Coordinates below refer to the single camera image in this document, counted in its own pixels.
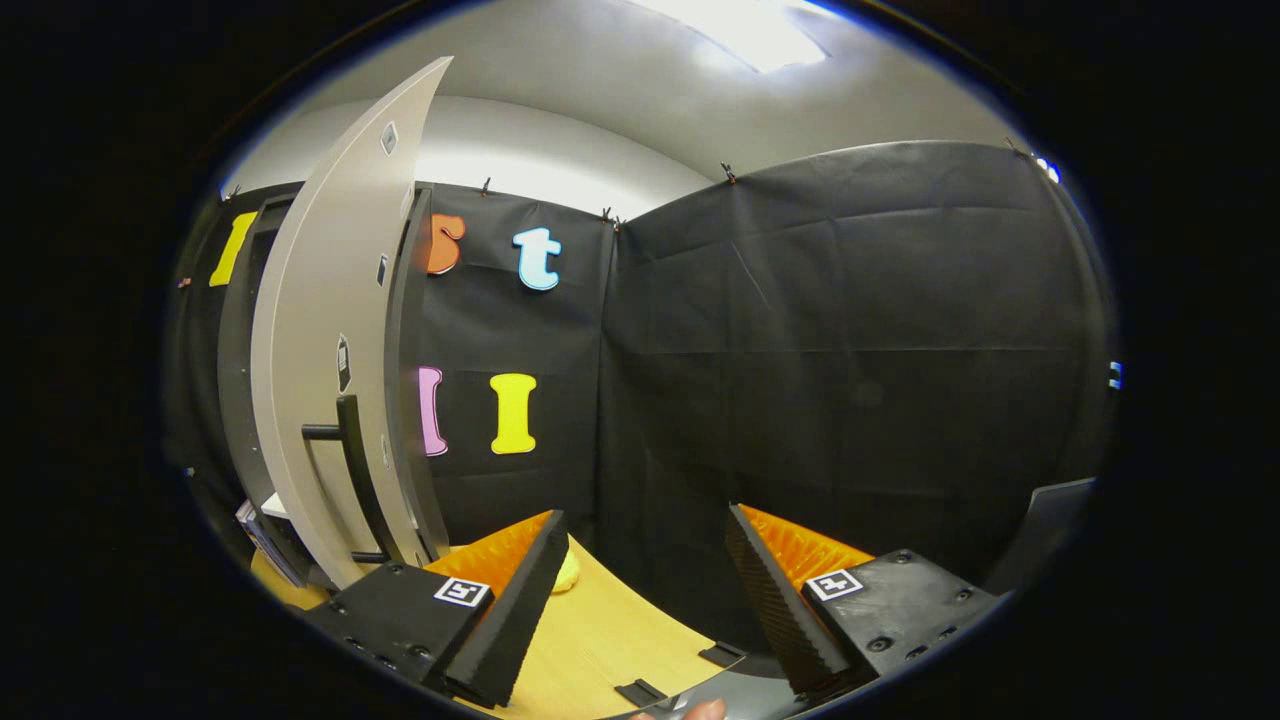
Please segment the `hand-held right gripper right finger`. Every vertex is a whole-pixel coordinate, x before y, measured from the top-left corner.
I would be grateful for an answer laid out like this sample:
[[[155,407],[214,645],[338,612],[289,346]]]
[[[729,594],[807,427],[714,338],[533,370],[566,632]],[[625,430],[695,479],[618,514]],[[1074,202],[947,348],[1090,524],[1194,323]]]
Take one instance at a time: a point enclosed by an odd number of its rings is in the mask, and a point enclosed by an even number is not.
[[[808,700],[919,664],[1000,600],[913,550],[873,557],[745,503],[730,506],[724,544],[772,653]]]

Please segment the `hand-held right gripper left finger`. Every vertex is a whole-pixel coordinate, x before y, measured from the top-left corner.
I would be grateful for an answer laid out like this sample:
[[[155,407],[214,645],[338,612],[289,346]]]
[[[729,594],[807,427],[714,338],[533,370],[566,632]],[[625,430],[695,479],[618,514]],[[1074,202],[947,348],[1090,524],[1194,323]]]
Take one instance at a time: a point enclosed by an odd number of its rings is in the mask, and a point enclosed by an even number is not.
[[[385,562],[300,615],[413,685],[506,706],[568,550],[548,510],[425,568]]]

